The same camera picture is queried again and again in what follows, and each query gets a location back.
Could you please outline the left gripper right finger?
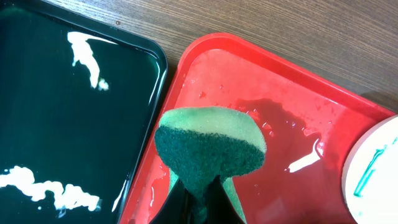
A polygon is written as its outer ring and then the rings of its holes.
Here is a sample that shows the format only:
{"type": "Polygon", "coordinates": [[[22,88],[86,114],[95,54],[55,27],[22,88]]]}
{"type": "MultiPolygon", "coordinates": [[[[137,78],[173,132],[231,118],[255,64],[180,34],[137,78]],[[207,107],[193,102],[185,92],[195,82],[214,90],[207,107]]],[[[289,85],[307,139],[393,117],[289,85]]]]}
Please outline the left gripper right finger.
{"type": "Polygon", "coordinates": [[[243,224],[236,213],[222,184],[220,177],[208,185],[205,193],[206,221],[205,224],[243,224]]]}

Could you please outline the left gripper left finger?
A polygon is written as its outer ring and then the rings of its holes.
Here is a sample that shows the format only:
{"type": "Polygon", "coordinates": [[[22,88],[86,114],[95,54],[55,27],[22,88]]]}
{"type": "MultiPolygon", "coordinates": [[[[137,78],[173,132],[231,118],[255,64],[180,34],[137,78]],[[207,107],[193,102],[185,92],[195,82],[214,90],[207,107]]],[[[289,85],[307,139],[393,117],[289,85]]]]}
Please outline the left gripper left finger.
{"type": "Polygon", "coordinates": [[[200,224],[202,205],[178,179],[150,224],[200,224]]]}

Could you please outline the green yellow sponge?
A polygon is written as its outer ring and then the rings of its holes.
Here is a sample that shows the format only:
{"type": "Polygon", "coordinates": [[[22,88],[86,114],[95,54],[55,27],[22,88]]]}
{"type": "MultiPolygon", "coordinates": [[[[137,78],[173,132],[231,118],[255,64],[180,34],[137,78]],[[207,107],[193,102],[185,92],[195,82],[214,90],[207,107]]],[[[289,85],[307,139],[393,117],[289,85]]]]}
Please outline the green yellow sponge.
{"type": "Polygon", "coordinates": [[[233,177],[261,168],[267,150],[261,130],[248,114],[217,106],[172,109],[160,118],[154,142],[170,170],[169,193],[180,179],[202,205],[202,223],[207,217],[205,193],[216,176],[246,222],[233,177]]]}

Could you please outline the plate with green stain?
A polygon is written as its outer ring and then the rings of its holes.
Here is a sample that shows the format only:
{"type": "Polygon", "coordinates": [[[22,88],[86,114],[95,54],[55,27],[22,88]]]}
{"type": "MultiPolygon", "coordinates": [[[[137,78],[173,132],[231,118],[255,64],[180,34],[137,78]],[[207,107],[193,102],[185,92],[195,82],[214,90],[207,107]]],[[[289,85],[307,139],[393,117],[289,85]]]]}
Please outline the plate with green stain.
{"type": "Polygon", "coordinates": [[[356,223],[397,223],[397,116],[377,123],[345,160],[342,192],[356,223]]]}

